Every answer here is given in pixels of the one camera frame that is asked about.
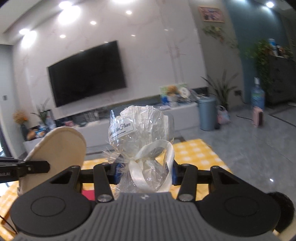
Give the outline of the cream fabric slipper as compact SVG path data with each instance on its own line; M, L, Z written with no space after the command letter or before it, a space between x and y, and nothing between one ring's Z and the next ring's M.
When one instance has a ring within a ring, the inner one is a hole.
M82 166L86 154L83 135L70 127L59 127L45 135L29 152L25 162L47 161L47 173L29 174L20 178L18 195L21 196L70 166Z

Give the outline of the clear flower gift bag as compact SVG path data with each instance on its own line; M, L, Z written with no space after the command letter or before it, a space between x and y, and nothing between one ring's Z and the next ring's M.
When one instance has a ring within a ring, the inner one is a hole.
M168 192L175 157L174 117L153 106L130 105L110 111L104 155L119 164L115 194Z

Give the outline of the red mat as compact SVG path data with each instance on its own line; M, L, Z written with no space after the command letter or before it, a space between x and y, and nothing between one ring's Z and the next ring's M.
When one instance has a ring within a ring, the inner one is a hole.
M89 201L95 201L95 191L94 190L82 190L82 195L85 196Z

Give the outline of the yellow checkered tablecloth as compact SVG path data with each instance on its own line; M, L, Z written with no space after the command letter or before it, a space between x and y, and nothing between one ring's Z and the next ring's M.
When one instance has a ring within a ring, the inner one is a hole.
M175 151L175 161L178 164L191 164L198 167L201 170L210 170L211 166L221 166L223 169L229 171L229 167L220 159L220 157L201 139L195 139L185 141L177 144L173 144ZM92 169L96 164L107 162L106 158L93 159L84 161L82 169ZM4 183L1 183L6 188L6 191L1 190L1 216L5 219L8 218L8 213L14 200L18 197L17 190L19 182L14 181L9 183L9 187ZM177 197L179 191L178 186L171 186L170 192L173 197ZM93 190L93 184L83 184L83 190ZM201 200L209 193L208 186L206 184L198 185L196 199ZM4 226L4 221L1 219L1 238L3 240L12 240L15 237L13 232L8 230L9 226Z

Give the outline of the dried yellow flowers vase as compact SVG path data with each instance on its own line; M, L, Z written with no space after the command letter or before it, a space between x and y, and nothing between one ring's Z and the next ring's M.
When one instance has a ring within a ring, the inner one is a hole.
M26 127L26 122L28 121L28 118L27 118L25 112L22 111L22 110L17 110L13 114L13 120L14 120L15 123L17 123L20 126L23 139L25 141L27 141L27 135L29 133L29 130Z

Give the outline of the green plant in glass vase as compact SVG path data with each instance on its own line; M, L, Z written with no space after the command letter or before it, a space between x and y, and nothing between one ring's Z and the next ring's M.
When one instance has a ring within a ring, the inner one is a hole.
M36 115L40 119L41 125L44 126L46 130L52 131L56 128L56 123L52 110L47 108L47 103L49 100L50 99L47 98L43 104L36 106L37 112L31 114Z

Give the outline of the pink woven handbag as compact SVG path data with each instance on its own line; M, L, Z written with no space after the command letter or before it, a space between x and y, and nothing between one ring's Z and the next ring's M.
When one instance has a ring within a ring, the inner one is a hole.
M217 106L217 120L218 124L225 125L230 123L230 115L224 106Z

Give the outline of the grey metal trash bin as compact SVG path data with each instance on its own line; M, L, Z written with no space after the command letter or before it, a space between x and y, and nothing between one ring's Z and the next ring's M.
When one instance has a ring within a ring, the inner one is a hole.
M201 97L198 100L200 129L213 131L217 123L216 98L213 96Z

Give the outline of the brown teddy bear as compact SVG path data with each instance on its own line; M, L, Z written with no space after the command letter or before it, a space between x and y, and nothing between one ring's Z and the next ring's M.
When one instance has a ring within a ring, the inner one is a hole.
M170 86L166 87L166 95L167 96L175 95L175 94L178 94L178 93L179 93L179 91L178 91L177 86L170 85Z

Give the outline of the green leafy floor plant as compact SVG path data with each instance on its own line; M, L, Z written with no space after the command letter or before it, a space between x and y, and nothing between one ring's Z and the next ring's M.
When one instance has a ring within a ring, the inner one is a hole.
M213 78L211 78L209 75L207 75L207 78L202 77L202 79L205 80L213 89L220 105L227 110L229 109L229 94L231 91L237 88L237 86L232 85L231 83L236 77L238 77L238 75L239 73L236 72L231 77L227 78L227 70L224 69L220 79L213 80Z

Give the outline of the blue water jug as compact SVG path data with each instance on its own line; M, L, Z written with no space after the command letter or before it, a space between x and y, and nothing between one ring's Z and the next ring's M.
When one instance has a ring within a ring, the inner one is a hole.
M265 92L260 86L258 77L254 78L254 87L251 90L251 105L264 110L265 107Z

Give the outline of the dark cabinet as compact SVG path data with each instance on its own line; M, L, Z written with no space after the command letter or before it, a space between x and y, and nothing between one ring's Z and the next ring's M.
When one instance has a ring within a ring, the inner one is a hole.
M274 107L295 100L295 61L269 56L270 84L266 104Z

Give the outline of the trailing ivy plant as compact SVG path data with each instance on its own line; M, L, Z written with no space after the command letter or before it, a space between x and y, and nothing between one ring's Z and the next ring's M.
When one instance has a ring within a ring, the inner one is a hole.
M272 50L267 40L259 40L252 47L245 51L245 56L254 60L257 77L260 80L262 89L269 93L271 90L270 77L270 56Z

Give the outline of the black wall television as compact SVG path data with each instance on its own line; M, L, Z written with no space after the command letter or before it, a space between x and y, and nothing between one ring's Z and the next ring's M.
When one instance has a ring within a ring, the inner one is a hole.
M118 41L72 55L48 67L55 106L126 88Z

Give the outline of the framed wall picture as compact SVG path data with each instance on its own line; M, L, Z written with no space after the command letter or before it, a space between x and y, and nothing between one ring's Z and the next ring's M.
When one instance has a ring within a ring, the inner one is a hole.
M224 23L224 16L220 9L208 6L199 6L199 12L204 22Z

